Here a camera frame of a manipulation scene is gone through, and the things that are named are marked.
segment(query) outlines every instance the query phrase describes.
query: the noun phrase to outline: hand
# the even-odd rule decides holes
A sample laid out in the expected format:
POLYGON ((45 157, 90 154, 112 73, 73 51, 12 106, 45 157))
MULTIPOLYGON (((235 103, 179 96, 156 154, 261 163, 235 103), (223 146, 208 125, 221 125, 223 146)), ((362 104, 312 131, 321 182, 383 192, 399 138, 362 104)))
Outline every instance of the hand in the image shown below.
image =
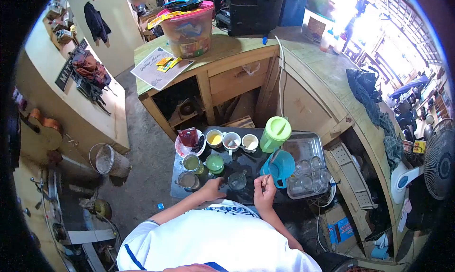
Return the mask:
POLYGON ((263 175, 254 180, 253 200, 259 214, 273 210, 272 204, 276 191, 277 188, 271 175, 263 175))
POLYGON ((224 198, 226 197, 226 194, 218 191, 222 183, 223 183, 222 177, 210 179, 196 193, 201 196, 204 202, 224 198))

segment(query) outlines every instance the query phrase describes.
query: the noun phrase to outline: pitcher lid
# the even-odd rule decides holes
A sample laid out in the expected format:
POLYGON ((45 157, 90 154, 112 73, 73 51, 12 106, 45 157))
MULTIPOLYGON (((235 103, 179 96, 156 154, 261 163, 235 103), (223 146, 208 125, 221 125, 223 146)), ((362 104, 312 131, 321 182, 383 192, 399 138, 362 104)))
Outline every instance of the pitcher lid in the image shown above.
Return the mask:
POLYGON ((265 125, 265 131, 270 136, 277 141, 285 141, 291 136, 291 124, 279 116, 271 117, 267 124, 265 125))

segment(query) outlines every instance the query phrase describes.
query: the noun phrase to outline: green drink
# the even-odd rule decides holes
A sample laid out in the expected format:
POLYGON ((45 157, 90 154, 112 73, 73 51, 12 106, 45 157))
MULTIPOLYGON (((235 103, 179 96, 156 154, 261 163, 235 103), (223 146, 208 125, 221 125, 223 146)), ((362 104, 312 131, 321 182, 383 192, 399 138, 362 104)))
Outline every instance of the green drink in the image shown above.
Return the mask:
POLYGON ((213 174, 220 174, 224 170, 223 157, 218 154, 209 155, 205 160, 205 166, 207 166, 208 170, 213 174))
POLYGON ((186 170, 194 174, 202 174, 202 172, 204 172, 204 165, 196 155, 189 154, 185 156, 181 164, 185 167, 186 170))

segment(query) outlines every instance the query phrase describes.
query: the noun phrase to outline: plaid cloth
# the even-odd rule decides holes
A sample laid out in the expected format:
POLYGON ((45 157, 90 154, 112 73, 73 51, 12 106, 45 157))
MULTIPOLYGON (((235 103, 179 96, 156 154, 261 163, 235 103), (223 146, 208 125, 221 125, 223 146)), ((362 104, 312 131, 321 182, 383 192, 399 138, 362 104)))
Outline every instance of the plaid cloth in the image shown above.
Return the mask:
POLYGON ((389 113, 382 113, 379 110, 379 106, 371 100, 368 92, 365 90, 357 79, 363 74, 366 74, 362 70, 358 69, 347 69, 346 74, 348 75, 349 87, 351 88, 354 97, 365 106, 368 117, 375 126, 382 127, 384 129, 384 147, 385 154, 387 155, 387 161, 390 167, 390 174, 397 168, 403 156, 403 146, 401 145, 401 138, 395 134, 395 127, 390 120, 389 113))
POLYGON ((379 270, 369 269, 369 268, 364 268, 364 267, 359 267, 359 266, 351 266, 346 270, 346 272, 384 272, 384 271, 379 271, 379 270))

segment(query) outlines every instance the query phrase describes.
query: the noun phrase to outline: plate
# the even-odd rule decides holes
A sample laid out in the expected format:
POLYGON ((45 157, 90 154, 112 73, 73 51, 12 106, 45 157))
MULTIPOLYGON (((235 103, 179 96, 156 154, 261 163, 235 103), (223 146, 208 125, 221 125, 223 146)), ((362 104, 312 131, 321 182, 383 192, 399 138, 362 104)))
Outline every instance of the plate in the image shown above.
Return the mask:
MULTIPOLYGON (((197 140, 199 140, 204 134, 201 131, 199 131, 198 129, 196 129, 196 131, 197 131, 197 140)), ((177 154, 180 157, 185 157, 190 153, 195 154, 196 156, 199 156, 204 152, 205 145, 206 145, 206 140, 204 141, 204 144, 202 145, 202 149, 199 150, 198 152, 195 153, 193 151, 190 151, 190 152, 186 153, 185 152, 186 147, 182 144, 182 141, 180 140, 180 136, 178 135, 177 138, 175 139, 175 151, 177 152, 177 154)))

